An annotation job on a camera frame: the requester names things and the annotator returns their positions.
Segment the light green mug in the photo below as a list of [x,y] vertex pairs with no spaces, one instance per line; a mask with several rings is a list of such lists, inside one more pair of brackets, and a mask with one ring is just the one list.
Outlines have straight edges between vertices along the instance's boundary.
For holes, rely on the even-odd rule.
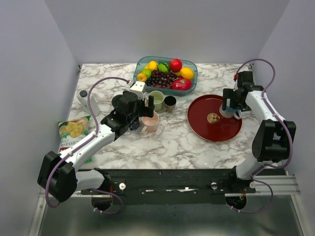
[[161,91],[155,90],[149,93],[149,96],[154,98],[155,111],[158,112],[164,107],[164,94]]

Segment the pink mug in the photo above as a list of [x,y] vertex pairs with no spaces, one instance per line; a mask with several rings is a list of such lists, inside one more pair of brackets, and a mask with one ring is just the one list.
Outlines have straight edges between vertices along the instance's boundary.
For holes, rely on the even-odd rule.
[[159,126],[159,116],[157,114],[157,112],[153,113],[153,117],[142,117],[141,121],[144,125],[144,127],[142,128],[142,132],[156,132]]

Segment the dark blue mug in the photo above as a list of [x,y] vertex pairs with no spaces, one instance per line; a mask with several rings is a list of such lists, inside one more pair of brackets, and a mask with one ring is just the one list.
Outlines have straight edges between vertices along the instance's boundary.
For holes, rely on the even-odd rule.
[[133,122],[133,123],[129,126],[129,128],[130,128],[131,131],[134,131],[134,130],[137,130],[137,129],[139,128],[139,126],[140,126],[140,122],[137,121],[137,122]]

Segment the light blue mug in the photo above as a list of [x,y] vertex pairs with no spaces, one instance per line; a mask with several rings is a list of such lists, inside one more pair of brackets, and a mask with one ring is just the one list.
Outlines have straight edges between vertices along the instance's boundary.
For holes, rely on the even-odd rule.
[[222,106],[220,106],[219,112],[224,118],[232,118],[232,117],[236,119],[242,118],[240,110],[232,109],[230,107],[226,107],[226,109],[223,110]]

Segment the brown mug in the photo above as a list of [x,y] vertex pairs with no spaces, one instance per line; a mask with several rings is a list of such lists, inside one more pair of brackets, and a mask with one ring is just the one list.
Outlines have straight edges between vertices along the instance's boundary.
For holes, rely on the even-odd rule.
[[167,96],[164,99],[164,108],[165,111],[171,113],[174,111],[177,100],[174,96]]

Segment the cream ceramic mug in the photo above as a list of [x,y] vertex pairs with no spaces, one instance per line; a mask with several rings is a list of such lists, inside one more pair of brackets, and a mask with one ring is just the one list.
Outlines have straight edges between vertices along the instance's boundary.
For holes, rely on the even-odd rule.
[[148,104],[148,99],[147,99],[146,96],[144,97],[144,103],[145,103],[145,106],[147,106],[147,104]]

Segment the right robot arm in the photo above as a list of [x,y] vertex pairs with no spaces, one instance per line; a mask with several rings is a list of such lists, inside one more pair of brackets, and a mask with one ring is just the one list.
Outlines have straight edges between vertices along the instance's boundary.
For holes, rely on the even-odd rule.
[[237,112],[251,111],[260,123],[252,142],[252,156],[237,165],[236,176],[226,181],[227,189],[236,193],[243,189],[243,180],[253,178],[264,168],[279,169],[280,162],[285,161],[283,168],[290,163],[296,124],[276,111],[264,87],[254,83],[251,71],[236,73],[234,81],[234,88],[223,90],[220,114],[225,118],[236,118]]

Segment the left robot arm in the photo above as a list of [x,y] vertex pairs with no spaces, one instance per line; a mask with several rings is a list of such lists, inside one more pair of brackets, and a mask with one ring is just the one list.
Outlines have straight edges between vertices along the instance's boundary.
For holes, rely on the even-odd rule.
[[152,96],[149,96],[148,104],[129,91],[114,99],[116,108],[95,131],[60,153],[50,151],[44,156],[37,183],[45,189],[46,197],[52,195],[62,203],[76,191],[92,189],[98,194],[108,191],[109,182],[104,173],[100,170],[80,173],[79,169],[100,149],[126,133],[140,117],[153,117],[155,108]]

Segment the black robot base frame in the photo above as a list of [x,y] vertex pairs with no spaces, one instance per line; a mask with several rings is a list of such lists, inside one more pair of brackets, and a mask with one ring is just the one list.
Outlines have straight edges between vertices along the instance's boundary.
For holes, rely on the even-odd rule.
[[124,205],[225,204],[226,194],[255,193],[251,180],[235,169],[97,169],[105,177],[99,187],[113,191]]

